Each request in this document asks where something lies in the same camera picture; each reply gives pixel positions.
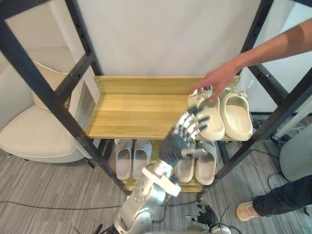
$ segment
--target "wooden shelf board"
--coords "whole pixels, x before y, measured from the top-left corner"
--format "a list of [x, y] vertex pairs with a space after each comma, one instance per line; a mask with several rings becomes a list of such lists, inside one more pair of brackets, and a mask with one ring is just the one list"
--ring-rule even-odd
[[91, 138], [164, 139], [187, 109], [187, 97], [102, 94], [85, 132]]
[[[95, 81], [105, 94], [169, 94], [188, 95], [191, 87], [203, 76], [96, 76]], [[236, 86], [235, 76], [230, 86]]]

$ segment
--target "white slipper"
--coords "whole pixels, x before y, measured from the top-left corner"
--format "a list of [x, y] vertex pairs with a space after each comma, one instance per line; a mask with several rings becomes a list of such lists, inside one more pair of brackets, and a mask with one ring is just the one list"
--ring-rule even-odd
[[131, 175], [131, 151], [133, 141], [122, 139], [117, 141], [116, 154], [116, 176], [118, 179], [128, 179]]
[[193, 178], [195, 158], [180, 160], [175, 167], [175, 175], [183, 183], [190, 182]]
[[226, 88], [220, 95], [220, 114], [225, 126], [225, 133], [234, 140], [246, 141], [253, 134], [246, 97], [244, 92], [230, 88]]
[[224, 137], [225, 130], [220, 115], [220, 99], [217, 97], [215, 101], [210, 102], [209, 97], [212, 91], [202, 91], [197, 93], [197, 90], [188, 97], [188, 106], [205, 107], [198, 116], [199, 117], [210, 117], [206, 121], [207, 128], [203, 130], [200, 135], [207, 140], [221, 140]]
[[148, 140], [138, 139], [135, 144], [135, 152], [133, 156], [132, 177], [139, 179], [143, 167], [147, 167], [150, 163], [152, 155], [152, 144]]
[[216, 148], [211, 141], [200, 141], [197, 148], [205, 149], [207, 156], [201, 156], [196, 161], [196, 179], [199, 183], [210, 185], [215, 179]]

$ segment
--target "metal shoe rack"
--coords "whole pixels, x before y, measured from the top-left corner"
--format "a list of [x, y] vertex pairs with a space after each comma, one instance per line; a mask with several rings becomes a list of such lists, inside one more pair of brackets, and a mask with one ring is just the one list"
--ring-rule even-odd
[[[311, 6], [308, 0], [296, 0], [299, 3]], [[0, 1], [0, 48], [7, 60], [12, 64], [20, 76], [25, 80], [29, 87], [38, 95], [43, 103], [63, 124], [77, 142], [90, 154], [93, 160], [106, 172], [106, 174], [116, 183], [118, 187], [128, 195], [130, 192], [125, 189], [122, 181], [117, 179], [115, 172], [108, 164], [111, 154], [113, 141], [103, 140], [106, 143], [104, 156], [101, 155], [103, 144], [96, 148], [84, 130], [79, 126], [72, 115], [64, 108], [63, 104], [70, 96], [71, 92], [91, 65], [96, 76], [103, 75], [90, 38], [87, 34], [86, 26], [82, 20], [82, 15], [78, 7], [77, 0], [65, 0], [69, 13], [72, 17], [76, 31], [79, 35], [83, 48], [84, 56], [74, 66], [70, 74], [64, 79], [60, 86], [53, 91], [41, 73], [37, 70], [22, 45], [19, 43], [13, 32], [5, 22], [6, 18], [19, 14], [23, 11], [46, 3], [47, 0], [2, 0]], [[253, 48], [254, 43], [260, 33], [264, 21], [272, 6], [273, 0], [261, 0], [249, 33], [246, 37], [241, 53]], [[229, 157], [224, 141], [217, 144], [223, 160], [223, 168], [216, 174], [214, 182], [209, 186], [204, 186], [197, 198], [202, 198], [208, 190], [218, 183], [227, 173], [238, 165], [252, 151], [252, 147], [257, 141], [267, 138], [277, 127], [283, 123], [298, 107], [312, 94], [312, 69], [310, 69], [296, 87], [288, 93], [285, 88], [274, 78], [274, 76], [262, 65], [249, 67], [249, 70], [265, 88], [274, 102], [277, 104], [276, 110], [270, 115], [252, 137], [242, 143], [240, 149]]]

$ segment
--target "gray carpet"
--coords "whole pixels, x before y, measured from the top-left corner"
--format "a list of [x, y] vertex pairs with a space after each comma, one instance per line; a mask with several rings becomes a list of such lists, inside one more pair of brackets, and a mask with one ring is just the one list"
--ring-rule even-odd
[[[301, 124], [307, 125], [312, 118]], [[227, 145], [230, 155], [239, 148], [239, 142]], [[279, 149], [266, 140], [259, 150], [278, 156]], [[301, 211], [272, 217], [255, 218], [241, 222], [236, 218], [239, 203], [250, 201], [256, 195], [270, 191], [269, 175], [279, 172], [279, 163], [271, 156], [252, 152], [240, 165], [216, 184], [204, 200], [221, 216], [227, 205], [223, 221], [238, 227], [244, 234], [312, 234], [312, 218]], [[83, 160], [66, 164], [45, 164], [25, 161], [0, 152], [0, 201], [14, 201], [33, 206], [98, 208], [121, 205], [125, 196], [100, 167], [91, 169]], [[281, 175], [273, 175], [271, 187], [285, 183]], [[195, 200], [195, 194], [180, 194], [170, 204]], [[155, 219], [160, 219], [163, 208]], [[189, 225], [185, 215], [197, 215], [195, 204], [170, 207], [161, 224], [153, 224], [151, 230], [185, 230]], [[16, 204], [0, 204], [0, 233], [4, 234], [91, 234], [102, 223], [112, 224], [118, 208], [69, 211], [24, 207]]]

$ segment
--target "robotic arm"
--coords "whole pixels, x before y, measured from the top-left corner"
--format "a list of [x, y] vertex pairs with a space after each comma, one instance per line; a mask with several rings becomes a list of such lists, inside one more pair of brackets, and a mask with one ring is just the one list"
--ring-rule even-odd
[[170, 180], [172, 169], [186, 157], [206, 155], [195, 149], [195, 138], [207, 127], [197, 107], [187, 110], [169, 131], [160, 149], [159, 159], [149, 169], [143, 168], [132, 194], [121, 207], [114, 227], [120, 234], [140, 234], [150, 227], [153, 216], [166, 193], [177, 196], [181, 188]]

